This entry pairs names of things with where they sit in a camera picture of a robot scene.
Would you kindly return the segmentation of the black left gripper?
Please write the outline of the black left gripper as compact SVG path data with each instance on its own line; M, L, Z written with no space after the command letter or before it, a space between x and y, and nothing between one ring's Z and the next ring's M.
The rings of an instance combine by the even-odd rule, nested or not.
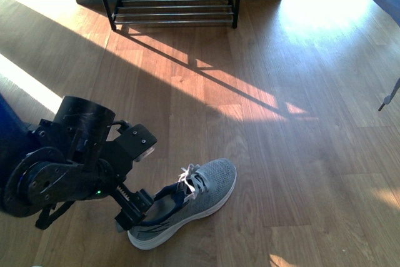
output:
M28 124L4 105L4 212L38 215L36 227L48 228L75 202L112 197L121 210L117 224L129 230L153 205L145 191L124 184L133 163L117 158L108 142L119 136L108 108L66 96L52 121Z

